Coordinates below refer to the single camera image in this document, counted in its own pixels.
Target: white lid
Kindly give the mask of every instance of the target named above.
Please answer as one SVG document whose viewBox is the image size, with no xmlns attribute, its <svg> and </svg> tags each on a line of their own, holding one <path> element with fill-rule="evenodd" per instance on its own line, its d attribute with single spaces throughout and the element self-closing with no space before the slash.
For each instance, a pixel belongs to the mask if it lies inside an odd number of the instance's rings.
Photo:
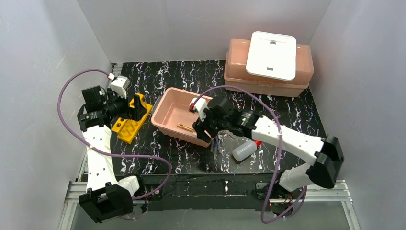
<svg viewBox="0 0 406 230">
<path fill-rule="evenodd" d="M 261 31 L 252 33 L 247 72 L 291 81 L 296 76 L 296 39 Z"/>
</svg>

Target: cable connector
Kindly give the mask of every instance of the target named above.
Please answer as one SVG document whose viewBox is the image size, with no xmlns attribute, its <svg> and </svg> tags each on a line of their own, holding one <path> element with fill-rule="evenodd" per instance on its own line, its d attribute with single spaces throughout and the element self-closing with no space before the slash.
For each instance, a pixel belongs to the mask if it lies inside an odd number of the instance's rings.
<svg viewBox="0 0 406 230">
<path fill-rule="evenodd" d="M 112 73 L 109 73 L 109 75 L 107 76 L 108 79 L 110 80 L 114 80 L 115 76 Z"/>
</svg>

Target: plastic bottle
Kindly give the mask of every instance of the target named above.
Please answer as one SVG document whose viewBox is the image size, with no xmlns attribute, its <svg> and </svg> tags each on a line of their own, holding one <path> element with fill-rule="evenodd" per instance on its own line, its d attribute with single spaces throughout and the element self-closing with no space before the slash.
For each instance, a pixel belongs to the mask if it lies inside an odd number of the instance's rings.
<svg viewBox="0 0 406 230">
<path fill-rule="evenodd" d="M 257 150 L 257 147 L 261 144 L 261 141 L 252 141 L 249 140 L 245 142 L 244 144 L 238 146 L 233 150 L 233 156 L 237 161 L 242 161 L 248 156 L 250 156 L 252 153 L 254 153 Z"/>
</svg>

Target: black marble table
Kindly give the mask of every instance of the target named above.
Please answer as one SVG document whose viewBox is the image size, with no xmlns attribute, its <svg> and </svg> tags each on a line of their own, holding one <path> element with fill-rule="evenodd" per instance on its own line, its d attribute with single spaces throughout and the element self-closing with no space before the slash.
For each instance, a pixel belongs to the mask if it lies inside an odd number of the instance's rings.
<svg viewBox="0 0 406 230">
<path fill-rule="evenodd" d="M 121 75 L 131 79 L 129 95 L 142 93 L 147 103 L 155 104 L 157 98 L 170 87 L 200 93 L 213 86 L 224 85 L 224 66 L 224 61 L 124 63 Z M 215 95 L 227 96 L 238 108 L 251 108 L 271 117 L 263 107 L 243 93 L 221 89 L 209 94 L 212 97 Z M 297 98 L 256 96 L 270 106 L 281 125 L 313 136 L 326 136 L 309 89 Z M 163 157 L 172 164 L 173 174 L 272 173 L 276 163 L 276 147 L 273 145 L 263 143 L 255 154 L 237 163 L 229 152 L 219 151 L 215 155 L 210 152 L 210 147 L 203 148 L 162 134 L 151 124 L 151 115 L 132 144 L 112 137 L 111 147 L 112 152 L 117 154 Z M 296 156 L 283 151 L 280 170 L 302 163 Z M 165 163 L 153 159 L 114 158 L 113 167 L 116 176 L 133 173 L 162 175 L 168 171 Z"/>
</svg>

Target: gray floor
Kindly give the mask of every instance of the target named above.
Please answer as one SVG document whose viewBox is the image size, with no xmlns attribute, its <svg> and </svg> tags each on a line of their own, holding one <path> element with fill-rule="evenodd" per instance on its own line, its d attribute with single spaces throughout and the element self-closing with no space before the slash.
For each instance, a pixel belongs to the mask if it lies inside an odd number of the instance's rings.
<svg viewBox="0 0 406 230">
<path fill-rule="evenodd" d="M 349 230 L 341 202 L 308 202 L 294 217 L 264 225 L 253 210 L 174 210 L 150 212 L 137 221 L 95 224 L 78 205 L 73 230 Z"/>
</svg>

